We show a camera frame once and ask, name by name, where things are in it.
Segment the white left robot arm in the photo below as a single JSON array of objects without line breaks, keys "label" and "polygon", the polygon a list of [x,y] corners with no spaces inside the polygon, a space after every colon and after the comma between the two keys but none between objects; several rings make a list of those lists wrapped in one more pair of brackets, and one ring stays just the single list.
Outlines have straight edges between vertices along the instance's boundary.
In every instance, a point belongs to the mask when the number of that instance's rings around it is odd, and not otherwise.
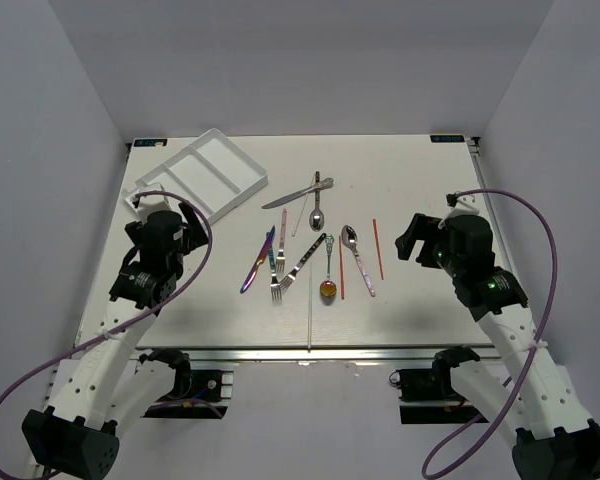
[{"label": "white left robot arm", "polygon": [[99,324],[77,348],[75,370],[44,410],[29,411],[22,431],[35,461],[49,473],[103,479],[129,426],[159,400],[188,395],[187,354],[173,348],[140,353],[161,311],[194,280],[185,258],[211,248],[210,224],[190,202],[136,197],[139,219],[125,233],[131,247],[107,292]]}]

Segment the silver ornate butter knife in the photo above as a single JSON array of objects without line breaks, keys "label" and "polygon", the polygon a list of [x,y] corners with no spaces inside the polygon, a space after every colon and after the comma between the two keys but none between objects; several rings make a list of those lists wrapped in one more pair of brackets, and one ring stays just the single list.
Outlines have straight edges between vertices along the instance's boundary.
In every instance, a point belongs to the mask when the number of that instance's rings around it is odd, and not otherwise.
[{"label": "silver ornate butter knife", "polygon": [[309,187],[302,189],[302,190],[298,190],[296,192],[287,194],[285,196],[282,196],[272,202],[269,202],[267,204],[264,204],[261,206],[262,209],[273,209],[273,208],[277,208],[279,206],[285,205],[287,203],[290,203],[296,199],[299,199],[305,195],[308,195],[310,193],[315,193],[321,190],[326,190],[326,189],[330,189],[332,188],[334,185],[334,179],[329,177],[326,178],[324,180],[318,181],[313,185],[310,185]]}]

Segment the iridescent rainbow knife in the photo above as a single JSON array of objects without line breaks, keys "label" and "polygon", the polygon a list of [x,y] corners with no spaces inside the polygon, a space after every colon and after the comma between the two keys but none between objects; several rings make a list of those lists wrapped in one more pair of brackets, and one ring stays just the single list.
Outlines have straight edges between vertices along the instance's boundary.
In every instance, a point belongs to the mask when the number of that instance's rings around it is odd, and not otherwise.
[{"label": "iridescent rainbow knife", "polygon": [[254,263],[252,264],[249,273],[247,274],[246,279],[244,280],[242,286],[240,287],[240,293],[244,294],[253,284],[256,276],[257,276],[257,272],[259,267],[262,265],[262,263],[264,262],[264,260],[268,257],[268,252],[269,249],[273,243],[274,237],[275,237],[275,232],[276,232],[276,227],[273,226],[270,231],[267,233],[265,241],[258,253],[258,255],[256,256],[256,259],[254,261]]}]

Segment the iridescent gold spoon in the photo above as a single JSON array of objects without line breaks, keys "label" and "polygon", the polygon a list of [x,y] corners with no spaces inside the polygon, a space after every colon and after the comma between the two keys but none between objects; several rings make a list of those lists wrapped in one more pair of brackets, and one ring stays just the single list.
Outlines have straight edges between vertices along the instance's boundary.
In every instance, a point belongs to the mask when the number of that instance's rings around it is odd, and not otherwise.
[{"label": "iridescent gold spoon", "polygon": [[331,260],[335,239],[332,235],[328,234],[325,237],[324,243],[326,249],[326,276],[320,284],[319,293],[322,302],[326,305],[330,305],[335,301],[337,294],[337,285],[331,278]]}]

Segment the silver spoon dark handle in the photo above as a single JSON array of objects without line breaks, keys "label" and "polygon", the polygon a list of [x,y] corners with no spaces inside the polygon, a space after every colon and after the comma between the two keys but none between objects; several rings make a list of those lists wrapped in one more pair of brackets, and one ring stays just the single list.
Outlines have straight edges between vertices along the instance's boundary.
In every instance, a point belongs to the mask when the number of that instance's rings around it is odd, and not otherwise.
[{"label": "silver spoon dark handle", "polygon": [[320,187],[320,182],[321,182],[321,177],[320,177],[320,172],[316,171],[315,175],[314,175],[314,209],[312,210],[311,214],[310,214],[310,218],[309,218],[309,225],[310,228],[315,231],[321,231],[323,229],[324,226],[324,213],[321,210],[321,206],[320,206],[320,191],[321,191],[321,187]]}]

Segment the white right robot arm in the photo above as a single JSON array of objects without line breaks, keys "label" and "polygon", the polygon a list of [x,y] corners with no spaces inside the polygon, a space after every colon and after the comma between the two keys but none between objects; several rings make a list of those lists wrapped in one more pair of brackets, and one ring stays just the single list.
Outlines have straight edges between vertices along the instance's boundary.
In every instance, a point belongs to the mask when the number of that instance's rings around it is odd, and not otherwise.
[{"label": "white right robot arm", "polygon": [[436,354],[429,378],[441,397],[468,400],[497,425],[522,479],[600,479],[600,424],[577,399],[551,357],[516,277],[497,266],[489,222],[478,215],[416,214],[395,245],[399,259],[441,269],[506,367],[504,386],[469,347]]}]

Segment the green handle fork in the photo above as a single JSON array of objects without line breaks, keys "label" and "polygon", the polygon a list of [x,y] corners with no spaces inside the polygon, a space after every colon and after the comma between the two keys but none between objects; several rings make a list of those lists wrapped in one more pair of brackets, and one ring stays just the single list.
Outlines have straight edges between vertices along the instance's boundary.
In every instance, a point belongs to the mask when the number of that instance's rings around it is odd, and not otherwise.
[{"label": "green handle fork", "polygon": [[270,291],[271,291],[271,297],[272,297],[272,302],[274,304],[279,304],[282,301],[282,291],[281,291],[281,287],[277,278],[277,270],[276,270],[276,260],[274,258],[274,253],[273,253],[273,239],[275,236],[275,228],[272,228],[271,232],[268,235],[268,261],[269,261],[269,268],[270,268],[270,274],[271,274],[271,281],[270,281]]}]

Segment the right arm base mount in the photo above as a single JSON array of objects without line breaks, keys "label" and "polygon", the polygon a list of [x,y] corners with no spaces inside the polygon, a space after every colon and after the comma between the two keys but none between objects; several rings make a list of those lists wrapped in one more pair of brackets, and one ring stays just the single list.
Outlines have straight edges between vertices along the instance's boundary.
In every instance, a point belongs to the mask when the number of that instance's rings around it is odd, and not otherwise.
[{"label": "right arm base mount", "polygon": [[465,424],[479,412],[451,387],[451,369],[480,356],[466,346],[438,352],[427,368],[394,370],[389,385],[399,392],[403,425]]}]

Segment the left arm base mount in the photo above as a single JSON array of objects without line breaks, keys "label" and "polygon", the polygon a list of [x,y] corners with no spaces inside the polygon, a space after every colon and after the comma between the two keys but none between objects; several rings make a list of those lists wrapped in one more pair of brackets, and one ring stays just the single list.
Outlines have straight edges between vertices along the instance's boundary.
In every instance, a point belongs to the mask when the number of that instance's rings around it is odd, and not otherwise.
[{"label": "left arm base mount", "polygon": [[156,349],[142,353],[136,371],[150,362],[160,362],[173,371],[171,389],[144,414],[154,419],[220,420],[228,410],[233,373],[219,368],[193,366],[190,356],[177,349]]}]

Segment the silver spoon pink handle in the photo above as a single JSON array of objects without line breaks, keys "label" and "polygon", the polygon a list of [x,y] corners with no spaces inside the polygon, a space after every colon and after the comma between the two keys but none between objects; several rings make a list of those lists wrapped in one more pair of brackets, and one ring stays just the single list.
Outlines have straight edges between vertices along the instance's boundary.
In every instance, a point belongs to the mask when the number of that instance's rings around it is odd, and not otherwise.
[{"label": "silver spoon pink handle", "polygon": [[350,225],[344,225],[341,230],[341,237],[344,246],[352,253],[355,259],[356,265],[363,278],[369,295],[371,297],[375,297],[376,291],[374,289],[370,275],[358,250],[358,236],[356,231]]}]

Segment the pink handle fork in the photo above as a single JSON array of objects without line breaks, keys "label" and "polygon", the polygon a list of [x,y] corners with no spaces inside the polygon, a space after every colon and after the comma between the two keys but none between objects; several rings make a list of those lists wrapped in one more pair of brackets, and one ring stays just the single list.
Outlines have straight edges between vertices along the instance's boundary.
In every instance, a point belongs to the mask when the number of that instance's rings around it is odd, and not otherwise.
[{"label": "pink handle fork", "polygon": [[287,209],[284,208],[281,214],[280,232],[279,232],[279,245],[278,253],[276,256],[276,272],[282,274],[285,270],[285,239],[286,239],[286,226],[287,226]]}]

